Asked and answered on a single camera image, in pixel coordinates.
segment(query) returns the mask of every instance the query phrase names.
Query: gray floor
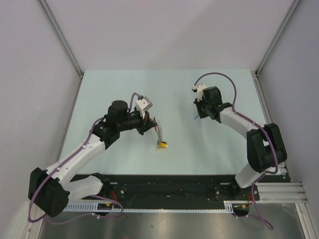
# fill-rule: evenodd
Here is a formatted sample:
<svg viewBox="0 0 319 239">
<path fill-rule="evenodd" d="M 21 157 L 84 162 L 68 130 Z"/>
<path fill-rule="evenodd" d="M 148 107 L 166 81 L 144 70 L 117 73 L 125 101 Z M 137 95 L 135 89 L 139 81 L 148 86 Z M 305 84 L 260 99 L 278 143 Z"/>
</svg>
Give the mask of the gray floor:
<svg viewBox="0 0 319 239">
<path fill-rule="evenodd" d="M 126 213 L 116 219 L 88 216 L 71 223 L 43 224 L 40 239 L 304 239 L 294 204 L 260 205 L 274 230 L 257 219 L 235 219 L 231 214 Z M 78 213 L 62 213 L 55 221 Z"/>
</svg>

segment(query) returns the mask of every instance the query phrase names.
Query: purple cable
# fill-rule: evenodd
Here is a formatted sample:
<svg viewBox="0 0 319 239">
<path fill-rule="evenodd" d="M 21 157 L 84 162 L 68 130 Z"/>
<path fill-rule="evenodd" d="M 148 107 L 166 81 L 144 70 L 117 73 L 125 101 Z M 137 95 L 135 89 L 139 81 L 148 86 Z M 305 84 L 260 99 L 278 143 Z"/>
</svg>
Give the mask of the purple cable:
<svg viewBox="0 0 319 239">
<path fill-rule="evenodd" d="M 93 129 L 94 129 L 94 126 L 100 122 L 101 120 L 103 120 L 103 118 L 99 118 L 97 119 L 96 121 L 94 121 L 91 129 L 90 129 L 90 132 L 89 132 L 89 135 L 88 137 L 86 138 L 86 140 L 84 141 L 83 145 L 86 145 L 88 143 L 88 141 L 90 140 L 90 137 L 93 133 Z M 77 155 L 81 150 L 83 149 L 83 147 L 81 146 L 80 148 L 78 148 L 74 153 L 72 153 L 66 160 L 64 160 L 60 165 L 59 165 L 59 168 L 63 167 L 67 162 L 69 162 L 75 155 Z M 56 172 L 58 171 L 57 168 L 55 168 L 43 181 L 42 183 L 39 185 L 39 187 L 36 189 L 36 191 L 34 192 L 34 195 L 32 196 L 31 198 L 31 201 L 30 201 L 30 204 L 29 204 L 29 214 L 28 214 L 28 221 L 30 223 L 36 223 L 40 220 L 42 220 L 43 218 L 46 217 L 46 214 L 43 214 L 41 217 L 37 218 L 37 219 L 32 219 L 30 214 L 31 214 L 31 209 L 32 209 L 32 205 L 34 203 L 34 200 L 35 198 L 37 197 L 37 195 L 39 194 L 40 190 L 42 189 L 42 187 L 45 185 L 45 183 L 52 177 L 53 174 L 55 174 Z"/>
<path fill-rule="evenodd" d="M 211 72 L 211 73 L 207 73 L 207 74 L 204 74 L 202 75 L 201 77 L 199 77 L 197 79 L 197 81 L 195 82 L 195 86 L 196 84 L 200 81 L 200 79 L 202 79 L 203 77 L 205 76 L 208 76 L 208 75 L 220 75 L 220 76 L 223 76 L 223 77 L 226 77 L 230 82 L 231 84 L 233 85 L 233 88 L 234 88 L 234 100 L 233 100 L 233 104 L 232 104 L 232 110 L 233 112 L 240 116 L 241 118 L 247 120 L 248 122 L 252 123 L 253 125 L 255 125 L 257 128 L 259 128 L 261 130 L 261 132 L 265 135 L 266 139 L 267 139 L 267 142 L 269 143 L 269 146 L 270 146 L 270 149 L 271 149 L 271 152 L 273 153 L 273 156 L 274 156 L 274 162 L 275 162 L 275 171 L 274 172 L 270 172 L 270 171 L 266 171 L 265 173 L 263 173 L 257 180 L 255 180 L 251 186 L 251 195 L 252 195 L 252 198 L 253 198 L 253 202 L 254 202 L 254 205 L 255 205 L 255 208 L 256 208 L 256 212 L 258 214 L 258 216 L 255 216 L 255 215 L 249 215 L 248 217 L 254 217 L 254 218 L 259 218 L 262 220 L 262 222 L 266 225 L 266 227 L 270 230 L 273 230 L 274 227 L 270 224 L 269 221 L 267 221 L 266 219 L 263 218 L 263 216 L 261 215 L 258 207 L 257 207 L 257 204 L 256 204 L 256 200 L 255 200 L 255 196 L 254 196 L 254 187 L 256 185 L 256 183 L 258 183 L 259 180 L 261 180 L 263 177 L 265 177 L 266 173 L 270 173 L 270 174 L 276 174 L 278 172 L 278 159 L 277 159 L 277 155 L 276 155 L 276 152 L 275 152 L 275 148 L 274 148 L 274 145 L 273 143 L 271 142 L 267 132 L 259 125 L 257 124 L 256 122 L 254 122 L 252 119 L 248 118 L 247 116 L 237 112 L 235 110 L 235 102 L 236 102 L 236 98 L 237 98 L 237 89 L 236 89 L 236 86 L 235 86 L 235 83 L 233 82 L 233 80 L 223 74 L 223 73 L 219 73 L 219 72 Z"/>
<path fill-rule="evenodd" d="M 115 203 L 115 204 L 117 204 L 117 205 L 120 206 L 121 211 L 120 211 L 119 213 L 115 214 L 115 215 L 112 215 L 112 216 L 101 216 L 101 215 L 98 215 L 98 214 L 95 214 L 95 213 L 84 213 L 84 214 L 81 214 L 81 215 L 79 215 L 79 216 L 77 216 L 77 217 L 74 217 L 74 218 L 72 218 L 72 219 L 69 219 L 69 220 L 67 220 L 67 221 L 58 222 L 58 223 L 52 221 L 49 217 L 47 217 L 47 218 L 46 218 L 47 221 L 48 221 L 49 223 L 53 224 L 53 225 L 63 225 L 63 224 L 70 223 L 70 222 L 72 222 L 72 221 L 74 221 L 74 220 L 76 220 L 76 219 L 79 219 L 79 218 L 82 218 L 82 217 L 86 217 L 86 216 L 96 216 L 97 218 L 112 219 L 112 218 L 117 218 L 117 217 L 119 217 L 120 215 L 122 215 L 122 213 L 123 213 L 123 211 L 124 211 L 123 206 L 122 206 L 119 202 L 117 202 L 117 201 L 114 201 L 114 200 L 108 199 L 108 198 L 103 198 L 103 197 L 100 197 L 100 196 L 97 196 L 97 195 L 91 195 L 90 197 L 95 197 L 95 198 L 98 198 L 98 199 L 102 199 L 102 200 L 107 200 L 107 201 L 113 202 L 113 203 Z"/>
<path fill-rule="evenodd" d="M 138 93 L 136 93 L 136 92 L 134 92 L 134 93 L 132 94 L 131 102 L 130 102 L 130 108 L 129 108 L 129 113 L 130 113 L 131 110 L 132 110 L 132 105 L 133 105 L 134 96 L 137 96 L 138 98 L 142 97 L 140 94 L 138 94 Z"/>
</svg>

